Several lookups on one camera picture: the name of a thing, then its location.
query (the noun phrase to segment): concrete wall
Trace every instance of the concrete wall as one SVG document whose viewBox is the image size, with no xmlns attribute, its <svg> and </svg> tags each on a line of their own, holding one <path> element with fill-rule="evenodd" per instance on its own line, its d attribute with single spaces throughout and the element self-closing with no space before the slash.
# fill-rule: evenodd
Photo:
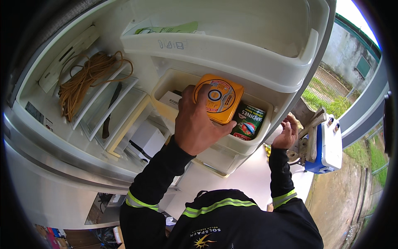
<svg viewBox="0 0 398 249">
<path fill-rule="evenodd" d="M 370 64 L 371 69 L 364 78 L 355 68 L 361 55 Z M 377 68 L 377 62 L 357 38 L 337 23 L 333 24 L 332 33 L 322 62 L 341 75 L 359 91 L 363 91 Z"/>
</svg>

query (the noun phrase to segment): refrigerator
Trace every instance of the refrigerator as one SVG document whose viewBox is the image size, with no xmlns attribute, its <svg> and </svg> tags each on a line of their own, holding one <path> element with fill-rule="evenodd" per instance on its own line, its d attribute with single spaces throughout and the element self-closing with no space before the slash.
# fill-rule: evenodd
<svg viewBox="0 0 398 249">
<path fill-rule="evenodd" d="M 119 206 L 134 177 L 147 165 L 129 149 L 142 123 L 164 140 L 174 134 L 178 110 L 160 99 L 182 91 L 205 74 L 244 87 L 242 101 L 266 112 L 257 137 L 223 137 L 191 163 L 220 175 L 233 174 L 263 144 L 300 97 L 323 56 L 335 2 L 329 0 L 107 0 L 82 11 L 37 48 L 5 108 L 6 154 L 12 182 L 28 218 L 63 229 L 119 224 Z M 148 27 L 194 22 L 188 33 L 139 33 Z M 61 116 L 59 85 L 84 58 L 121 51 L 133 63 L 115 100 L 124 64 L 90 88 L 74 118 Z M 107 117 L 109 136 L 102 138 Z M 160 202 L 165 210 L 178 194 L 176 177 Z M 101 193 L 112 194 L 101 218 L 90 218 Z"/>
</svg>

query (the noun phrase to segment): person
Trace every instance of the person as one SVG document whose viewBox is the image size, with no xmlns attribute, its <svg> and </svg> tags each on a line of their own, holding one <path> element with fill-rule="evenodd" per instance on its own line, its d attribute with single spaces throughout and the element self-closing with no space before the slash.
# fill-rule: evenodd
<svg viewBox="0 0 398 249">
<path fill-rule="evenodd" d="M 175 176 L 190 160 L 236 125 L 215 126 L 206 113 L 210 85 L 201 88 L 196 104 L 194 86 L 182 92 L 175 134 L 156 153 L 131 184 L 120 210 L 125 247 L 135 248 L 323 248 L 322 238 L 291 180 L 286 150 L 298 137 L 297 122 L 287 116 L 283 131 L 271 145 L 271 197 L 273 212 L 235 189 L 201 191 L 179 217 L 166 237 L 165 217 L 158 203 Z"/>
</svg>

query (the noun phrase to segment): right hand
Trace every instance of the right hand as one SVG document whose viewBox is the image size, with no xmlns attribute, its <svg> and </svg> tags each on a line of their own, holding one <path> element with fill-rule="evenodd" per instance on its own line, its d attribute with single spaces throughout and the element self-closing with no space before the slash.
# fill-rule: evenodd
<svg viewBox="0 0 398 249">
<path fill-rule="evenodd" d="M 281 123 L 283 131 L 272 142 L 275 149 L 289 149 L 299 137 L 299 126 L 293 116 L 287 117 Z"/>
<path fill-rule="evenodd" d="M 189 85 L 182 92 L 178 102 L 178 116 L 174 139 L 186 153 L 196 156 L 209 148 L 220 138 L 231 133 L 236 121 L 230 121 L 223 126 L 215 126 L 207 116 L 207 94 L 209 84 L 204 84 L 198 92 L 197 103 L 193 102 L 194 85 Z"/>
</svg>

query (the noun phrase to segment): kitchen knife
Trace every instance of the kitchen knife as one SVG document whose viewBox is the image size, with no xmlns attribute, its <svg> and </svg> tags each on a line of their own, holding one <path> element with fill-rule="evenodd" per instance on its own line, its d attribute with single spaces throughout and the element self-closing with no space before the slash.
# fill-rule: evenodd
<svg viewBox="0 0 398 249">
<path fill-rule="evenodd" d="M 109 104 L 108 109 L 112 106 L 112 104 L 117 100 L 117 97 L 120 94 L 120 90 L 122 90 L 122 82 L 119 82 L 119 84 L 116 87 L 115 93 L 112 96 L 111 103 Z M 111 121 L 111 114 L 106 118 L 105 122 L 103 123 L 102 126 L 102 138 L 106 139 L 109 137 L 109 121 Z"/>
</svg>

